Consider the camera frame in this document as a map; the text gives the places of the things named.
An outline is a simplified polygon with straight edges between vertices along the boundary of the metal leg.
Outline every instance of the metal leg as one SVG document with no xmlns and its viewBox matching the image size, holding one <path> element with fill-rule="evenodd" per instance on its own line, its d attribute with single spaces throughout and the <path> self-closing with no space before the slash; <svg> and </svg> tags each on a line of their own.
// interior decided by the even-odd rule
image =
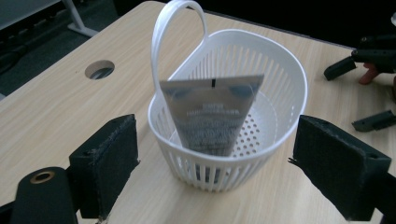
<svg viewBox="0 0 396 224">
<path fill-rule="evenodd" d="M 75 31 L 79 34 L 86 35 L 88 37 L 92 37 L 96 34 L 98 34 L 97 31 L 94 31 L 90 28 L 85 27 L 84 23 L 82 22 L 81 17 L 78 14 L 78 11 L 73 4 L 73 0 L 62 0 L 64 2 L 64 5 L 66 6 L 67 10 L 70 12 L 73 23 L 70 23 L 67 27 Z"/>
</svg>

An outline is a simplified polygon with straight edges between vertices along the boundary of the perforated basket bottom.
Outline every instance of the perforated basket bottom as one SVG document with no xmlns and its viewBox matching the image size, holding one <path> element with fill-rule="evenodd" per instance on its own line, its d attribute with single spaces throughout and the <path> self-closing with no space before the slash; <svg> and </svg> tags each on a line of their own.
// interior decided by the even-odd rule
<svg viewBox="0 0 396 224">
<path fill-rule="evenodd" d="M 250 108 L 233 147 L 233 158 L 242 158 L 265 150 L 276 140 L 277 118 L 271 102 L 259 92 Z M 181 145 L 175 131 L 170 142 Z"/>
</svg>

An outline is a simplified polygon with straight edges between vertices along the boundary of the white handle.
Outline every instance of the white handle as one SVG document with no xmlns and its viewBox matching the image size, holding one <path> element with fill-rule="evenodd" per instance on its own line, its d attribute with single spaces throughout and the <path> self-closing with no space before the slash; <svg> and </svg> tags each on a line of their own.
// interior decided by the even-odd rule
<svg viewBox="0 0 396 224">
<path fill-rule="evenodd" d="M 202 40 L 202 42 L 204 42 L 207 38 L 205 14 L 198 3 L 191 0 L 172 0 L 165 5 L 165 7 L 161 11 L 155 23 L 154 33 L 152 35 L 152 42 L 151 42 L 151 70 L 152 70 L 152 78 L 154 81 L 154 87 L 156 92 L 161 92 L 160 82 L 158 80 L 157 65 L 158 65 L 158 54 L 160 52 L 160 46 L 163 41 L 163 35 L 165 34 L 168 28 L 169 22 L 174 18 L 177 12 L 179 12 L 181 9 L 184 9 L 186 7 L 191 7 L 192 9 L 198 12 L 204 26 L 204 39 Z"/>
</svg>

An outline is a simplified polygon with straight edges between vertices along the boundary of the squeeze tube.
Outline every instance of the squeeze tube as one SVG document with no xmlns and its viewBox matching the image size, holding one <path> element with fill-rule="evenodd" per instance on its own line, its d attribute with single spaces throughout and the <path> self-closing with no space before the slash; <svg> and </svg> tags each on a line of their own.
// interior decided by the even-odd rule
<svg viewBox="0 0 396 224">
<path fill-rule="evenodd" d="M 230 156 L 264 75 L 160 81 L 181 145 Z"/>
</svg>

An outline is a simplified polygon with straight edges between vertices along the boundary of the table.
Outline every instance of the table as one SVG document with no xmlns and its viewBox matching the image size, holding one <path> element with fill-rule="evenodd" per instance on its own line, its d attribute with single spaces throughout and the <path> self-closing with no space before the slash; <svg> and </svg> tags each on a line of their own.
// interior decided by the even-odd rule
<svg viewBox="0 0 396 224">
<path fill-rule="evenodd" d="M 68 167 L 68 156 L 107 121 L 133 113 L 141 163 L 132 171 L 108 223 L 348 223 L 304 173 L 288 163 L 295 133 L 257 174 L 232 191 L 208 193 L 172 176 L 148 124 L 154 94 L 150 44 L 163 6 L 142 3 L 0 101 L 0 204 L 14 200 L 24 176 L 48 166 Z M 206 21 L 210 34 L 244 29 L 289 49 L 307 74 L 304 113 L 326 119 L 396 157 L 395 127 L 359 133 L 351 125 L 395 107 L 385 80 L 390 76 L 359 85 L 357 79 L 365 69 L 358 64 L 348 74 L 327 81 L 323 71 L 350 55 L 351 49 L 212 14 L 206 14 Z M 201 36 L 202 24 L 195 12 L 185 9 L 177 14 L 163 41 L 161 78 L 175 71 Z M 115 65 L 113 73 L 87 78 L 86 68 L 103 60 Z M 394 164 L 389 172 L 396 175 Z M 381 217 L 375 210 L 370 223 L 379 223 Z M 79 217 L 79 223 L 95 221 Z"/>
</svg>

